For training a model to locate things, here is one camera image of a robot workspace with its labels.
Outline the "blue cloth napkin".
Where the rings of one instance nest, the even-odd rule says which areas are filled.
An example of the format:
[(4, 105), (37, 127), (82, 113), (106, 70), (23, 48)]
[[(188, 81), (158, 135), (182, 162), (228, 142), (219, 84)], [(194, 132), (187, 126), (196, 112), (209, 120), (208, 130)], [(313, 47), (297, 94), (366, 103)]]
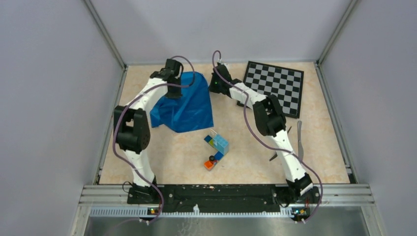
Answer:
[(165, 125), (177, 133), (184, 133), (214, 127), (209, 86), (206, 78), (199, 72), (184, 72), (181, 83), (182, 97), (169, 99), (162, 97), (150, 111), (153, 128)]

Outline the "colourful toy brick assembly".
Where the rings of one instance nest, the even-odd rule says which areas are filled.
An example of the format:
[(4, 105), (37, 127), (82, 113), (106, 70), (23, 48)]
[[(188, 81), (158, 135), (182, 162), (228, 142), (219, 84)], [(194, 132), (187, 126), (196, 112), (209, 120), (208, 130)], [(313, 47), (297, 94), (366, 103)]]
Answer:
[(216, 151), (216, 154), (211, 155), (204, 163), (204, 167), (211, 171), (229, 152), (229, 142), (213, 129), (210, 130), (204, 141)]

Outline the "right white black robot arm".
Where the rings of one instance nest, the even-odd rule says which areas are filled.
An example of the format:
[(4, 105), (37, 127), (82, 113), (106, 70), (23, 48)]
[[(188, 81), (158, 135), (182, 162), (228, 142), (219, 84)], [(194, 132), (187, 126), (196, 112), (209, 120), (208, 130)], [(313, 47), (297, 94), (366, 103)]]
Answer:
[(286, 129), (286, 118), (278, 98), (263, 95), (246, 86), (239, 79), (232, 79), (228, 67), (218, 62), (213, 68), (209, 90), (223, 94), (251, 109), (258, 132), (273, 141), (270, 148), (281, 158), (289, 198), (301, 203), (313, 188), (311, 177), (294, 152)]

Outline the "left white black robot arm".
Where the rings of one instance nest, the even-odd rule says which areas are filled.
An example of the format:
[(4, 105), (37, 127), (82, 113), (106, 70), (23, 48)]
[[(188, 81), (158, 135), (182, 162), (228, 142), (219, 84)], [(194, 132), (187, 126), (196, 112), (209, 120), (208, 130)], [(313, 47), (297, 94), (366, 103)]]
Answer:
[(181, 75), (183, 65), (175, 59), (167, 59), (165, 66), (154, 71), (144, 88), (125, 106), (114, 109), (113, 146), (119, 146), (125, 161), (133, 172), (133, 186), (139, 188), (139, 197), (145, 203), (157, 199), (158, 191), (154, 183), (155, 174), (151, 170), (147, 147), (150, 143), (149, 114), (162, 98), (181, 98)]

